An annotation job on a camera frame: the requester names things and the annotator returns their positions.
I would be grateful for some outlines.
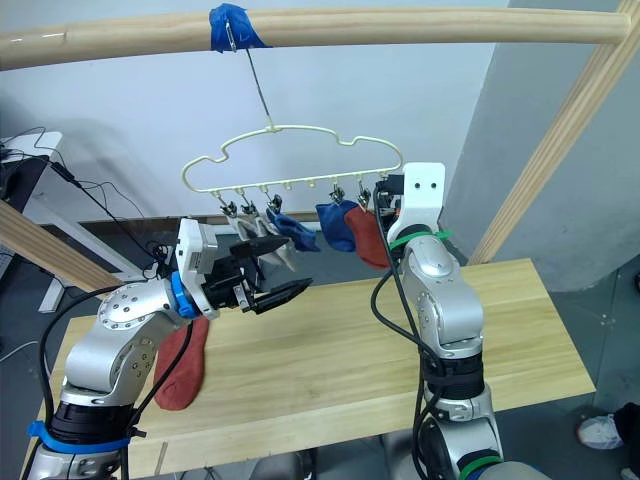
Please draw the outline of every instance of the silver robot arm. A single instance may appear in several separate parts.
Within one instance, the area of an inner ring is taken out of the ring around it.
[[[183,219],[176,246],[178,272],[170,279],[124,285],[102,301],[96,322],[71,350],[65,364],[60,403],[49,425],[34,422],[42,443],[25,476],[28,480],[112,478],[122,464],[140,411],[138,399],[158,347],[173,332],[223,307],[262,313],[304,291],[310,279],[282,285],[254,298],[239,259],[273,251],[287,241],[267,237],[231,247],[217,258],[212,227]]]
[[[462,277],[458,261],[436,235],[444,166],[409,163],[403,173],[380,182],[390,186],[387,193],[402,195],[400,215],[390,226],[387,240],[402,246],[404,293],[415,307],[420,339],[435,353],[445,373],[443,378],[436,375],[436,368],[424,367],[425,400],[439,396],[418,435],[428,478],[466,479],[471,472],[483,470],[481,480],[547,479],[527,465],[508,462],[505,468],[507,464],[502,463],[491,390],[483,377],[482,305]]]

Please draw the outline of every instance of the white wall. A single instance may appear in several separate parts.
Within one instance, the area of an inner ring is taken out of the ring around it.
[[[188,0],[5,0],[0,29],[177,11],[208,10]],[[445,2],[408,1],[406,5]],[[506,0],[447,5],[505,6]],[[351,0],[333,5],[393,5]],[[246,0],[246,8],[330,6],[322,1]],[[483,85],[493,45],[388,45],[254,50],[276,123],[317,124],[343,136],[396,143],[407,161],[439,161],[452,175]],[[64,134],[62,151],[81,179],[111,180],[147,216],[218,213],[217,202],[179,179],[192,158],[215,155],[229,137],[262,128],[265,117],[244,52],[198,52],[53,65],[0,73],[1,133],[45,125]],[[198,173],[202,186],[275,180],[391,165],[382,147],[340,149],[322,136],[288,133],[252,140],[222,165]],[[48,174],[42,190],[77,220],[104,218],[70,185]],[[329,183],[283,193],[288,211],[328,200]],[[347,193],[355,192],[345,185]],[[259,205],[265,197],[250,195]],[[137,212],[111,192],[116,215]]]

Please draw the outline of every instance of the gray wall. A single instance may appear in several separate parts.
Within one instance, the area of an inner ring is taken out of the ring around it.
[[[615,10],[615,1],[512,7]],[[471,255],[593,51],[585,45],[495,49],[441,217]],[[586,287],[640,253],[640,58],[531,205],[496,260],[533,258],[549,290]]]

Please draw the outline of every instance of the red sock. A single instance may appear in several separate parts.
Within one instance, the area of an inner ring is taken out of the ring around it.
[[[388,268],[387,254],[373,214],[360,207],[352,208],[344,214],[344,221],[356,239],[358,256],[373,268]]]
[[[209,320],[198,317],[193,321],[191,341],[184,355],[167,381],[155,395],[156,403],[165,410],[182,410],[196,398],[204,376],[204,345],[207,343]],[[153,381],[157,382],[180,351],[187,329],[172,333],[158,349]]]

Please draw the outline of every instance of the floor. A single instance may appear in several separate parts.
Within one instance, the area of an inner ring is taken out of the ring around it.
[[[146,236],[147,239],[171,242],[174,233]],[[379,272],[366,266],[352,254],[330,249],[319,235],[321,253],[297,254],[299,266],[295,274],[267,269],[269,283],[291,278],[314,277],[315,284],[372,278]],[[139,252],[121,236],[105,236],[103,240],[124,255],[145,263]],[[233,236],[221,236],[221,245],[234,242]],[[595,452],[575,441],[575,427],[581,418],[609,411],[627,401],[640,401],[640,295],[632,285],[640,271],[640,257],[604,278],[590,289],[552,294],[556,308],[565,323],[583,361],[597,385],[595,394],[518,408],[497,414],[505,455],[509,459],[528,462],[554,480],[619,478],[627,452]],[[10,271],[0,280],[0,357],[15,346],[37,339],[52,317],[39,314],[40,303],[49,284],[46,273],[33,265],[14,261]],[[63,305],[76,295],[69,289]],[[95,313],[97,302],[78,306],[71,316]],[[52,333],[49,357],[57,354],[66,320]],[[2,478],[18,478],[27,447],[26,426],[35,418],[41,402],[35,371],[35,346],[27,347],[0,363],[0,465]],[[253,463],[216,467],[224,480],[244,480]],[[319,449],[320,480],[369,479],[386,480],[385,459],[376,439],[363,439]],[[173,475],[157,477],[174,480]],[[203,470],[188,472],[184,480],[206,478]]]

